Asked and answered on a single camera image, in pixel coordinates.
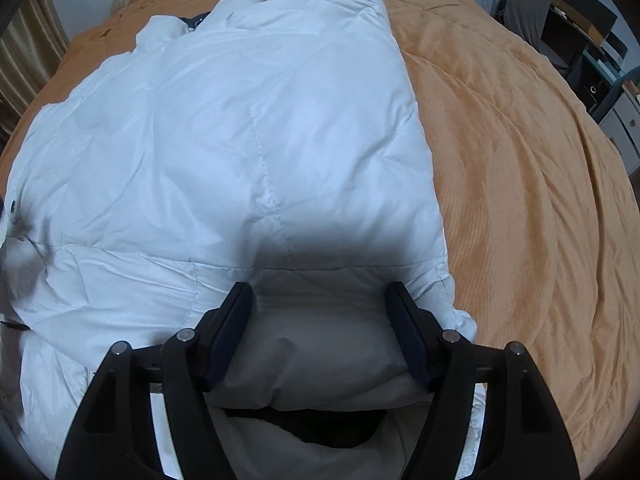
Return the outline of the small round plush ball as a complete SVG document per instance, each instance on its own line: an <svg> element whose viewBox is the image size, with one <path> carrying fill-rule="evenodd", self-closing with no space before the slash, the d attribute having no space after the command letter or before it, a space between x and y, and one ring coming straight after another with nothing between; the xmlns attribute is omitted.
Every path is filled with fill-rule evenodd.
<svg viewBox="0 0 640 480"><path fill-rule="evenodd" d="M131 0L113 0L111 4L111 14L122 12Z"/></svg>

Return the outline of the white puffer jacket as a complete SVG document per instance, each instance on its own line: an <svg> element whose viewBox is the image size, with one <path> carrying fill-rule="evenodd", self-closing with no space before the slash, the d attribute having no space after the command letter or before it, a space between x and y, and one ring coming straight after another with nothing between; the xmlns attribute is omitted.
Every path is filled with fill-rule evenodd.
<svg viewBox="0 0 640 480"><path fill-rule="evenodd" d="M427 394L383 292L454 307L432 154L382 0L221 0L156 16L14 159L1 395L55 473L107 349L160 344L237 282L256 307L210 414L242 479L396 479Z"/></svg>

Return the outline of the white drawer cabinet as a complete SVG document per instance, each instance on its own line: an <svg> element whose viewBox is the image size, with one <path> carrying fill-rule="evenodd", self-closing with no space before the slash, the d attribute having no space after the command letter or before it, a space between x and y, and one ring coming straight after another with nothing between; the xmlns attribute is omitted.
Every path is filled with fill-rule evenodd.
<svg viewBox="0 0 640 480"><path fill-rule="evenodd" d="M633 174L639 168L639 105L623 92L600 128L620 153L627 174Z"/></svg>

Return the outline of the grey chair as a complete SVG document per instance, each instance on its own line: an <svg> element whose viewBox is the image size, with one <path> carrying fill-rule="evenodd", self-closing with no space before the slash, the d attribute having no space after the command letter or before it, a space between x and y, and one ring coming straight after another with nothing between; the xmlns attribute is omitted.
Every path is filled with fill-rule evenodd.
<svg viewBox="0 0 640 480"><path fill-rule="evenodd" d="M551 0L506 0L502 24L544 55L561 73L568 65L541 39Z"/></svg>

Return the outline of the beige curtain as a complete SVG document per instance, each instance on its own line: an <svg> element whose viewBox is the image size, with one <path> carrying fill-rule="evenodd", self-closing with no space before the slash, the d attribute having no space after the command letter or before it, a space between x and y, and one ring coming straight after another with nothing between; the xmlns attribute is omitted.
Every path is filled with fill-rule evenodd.
<svg viewBox="0 0 640 480"><path fill-rule="evenodd" d="M1 142L53 77L68 39L52 0L23 0L1 34Z"/></svg>

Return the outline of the orange bed cover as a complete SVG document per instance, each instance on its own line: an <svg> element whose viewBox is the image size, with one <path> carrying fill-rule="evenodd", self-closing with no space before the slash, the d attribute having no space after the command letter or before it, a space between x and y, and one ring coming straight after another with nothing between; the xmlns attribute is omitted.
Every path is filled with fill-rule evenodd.
<svg viewBox="0 0 640 480"><path fill-rule="evenodd" d="M132 0L71 43L41 107L129 50L154 14L219 0ZM609 458L639 404L639 208L620 154L552 65L474 0L384 0L433 151L457 306L482 344L524 342L580 473Z"/></svg>

